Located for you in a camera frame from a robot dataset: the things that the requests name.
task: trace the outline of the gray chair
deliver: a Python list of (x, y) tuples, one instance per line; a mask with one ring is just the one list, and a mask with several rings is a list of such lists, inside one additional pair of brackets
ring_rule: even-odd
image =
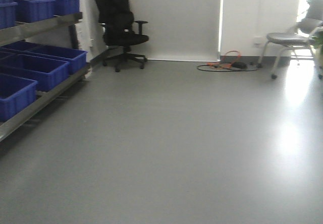
[[(311, 0), (306, 17), (298, 22), (289, 32), (286, 33), (269, 33), (267, 34), (267, 42), (263, 48), (262, 54), (258, 59), (258, 67), (262, 67), (262, 59), (265, 55), (269, 43), (279, 44), (284, 46), (278, 53), (274, 66), (271, 71), (272, 79), (277, 78), (276, 69), (283, 52), (292, 50), (297, 57), (295, 50), (308, 49), (310, 50), (315, 66), (320, 69), (320, 66), (315, 60), (314, 52), (311, 45), (314, 44), (312, 36), (318, 31), (323, 30), (323, 0)], [(307, 34), (307, 36), (300, 35), (299, 32)]]

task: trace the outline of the power adapter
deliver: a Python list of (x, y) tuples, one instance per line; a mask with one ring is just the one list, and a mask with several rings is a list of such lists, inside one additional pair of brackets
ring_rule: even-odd
[(247, 65), (242, 62), (235, 62), (231, 64), (231, 67), (237, 68), (237, 69), (246, 69)]

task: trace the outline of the office chair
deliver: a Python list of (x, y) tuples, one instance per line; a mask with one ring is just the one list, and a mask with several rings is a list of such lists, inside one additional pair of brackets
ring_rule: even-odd
[[(279, 44), (284, 46), (276, 56), (275, 63), (273, 65), (272, 71), (271, 71), (271, 77), (272, 79), (276, 79), (276, 69), (279, 63), (279, 60), (281, 58), (281, 55), (284, 51), (292, 50), (294, 52), (294, 55), (296, 55), (297, 49), (309, 49), (315, 66), (320, 69), (320, 66), (318, 65), (317, 61), (315, 60), (314, 52), (312, 50), (311, 45), (314, 44), (314, 40), (312, 37), (317, 33), (318, 31), (323, 30), (323, 0), (311, 0), (310, 6), (307, 11), (306, 17), (298, 22), (291, 31), (288, 31), (286, 33), (269, 33), (267, 34), (267, 42), (263, 48), (262, 54), (258, 59), (257, 66), (259, 68), (262, 67), (262, 59), (266, 52), (267, 46), (269, 43)], [(300, 35), (300, 32), (307, 34), (307, 36)]]
[[(142, 25), (147, 21), (134, 21), (130, 11), (129, 0), (95, 0), (99, 10), (99, 23), (104, 27), (103, 39), (107, 46), (122, 46), (123, 53), (114, 57), (103, 59), (103, 66), (107, 61), (118, 59), (115, 71), (120, 72), (120, 65), (127, 60), (140, 63), (140, 69), (144, 69), (147, 58), (145, 55), (128, 53), (133, 45), (138, 45), (149, 40), (142, 34)], [(132, 24), (138, 23), (138, 34), (132, 30)]]

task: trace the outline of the black office chair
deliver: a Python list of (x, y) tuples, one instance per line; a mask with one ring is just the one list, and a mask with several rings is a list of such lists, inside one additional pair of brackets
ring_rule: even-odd
[(142, 25), (147, 21), (135, 21), (138, 23), (138, 34), (132, 30), (134, 23), (133, 13), (130, 11), (129, 0), (95, 0), (99, 10), (99, 23), (104, 27), (103, 39), (107, 46), (122, 46), (123, 53), (114, 57), (105, 58), (107, 61), (118, 59), (115, 71), (120, 72), (120, 65), (127, 60), (140, 63), (140, 69), (144, 69), (147, 58), (145, 55), (128, 53), (133, 45), (138, 45), (149, 40), (142, 34)]

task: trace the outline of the chair backrest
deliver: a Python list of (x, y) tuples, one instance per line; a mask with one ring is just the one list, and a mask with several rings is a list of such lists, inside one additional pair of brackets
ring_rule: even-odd
[(130, 12), (129, 0), (95, 0), (99, 9), (99, 22), (111, 23), (116, 14)]
[(306, 17), (299, 23), (298, 28), (310, 34), (318, 26), (323, 25), (323, 0), (311, 0)]

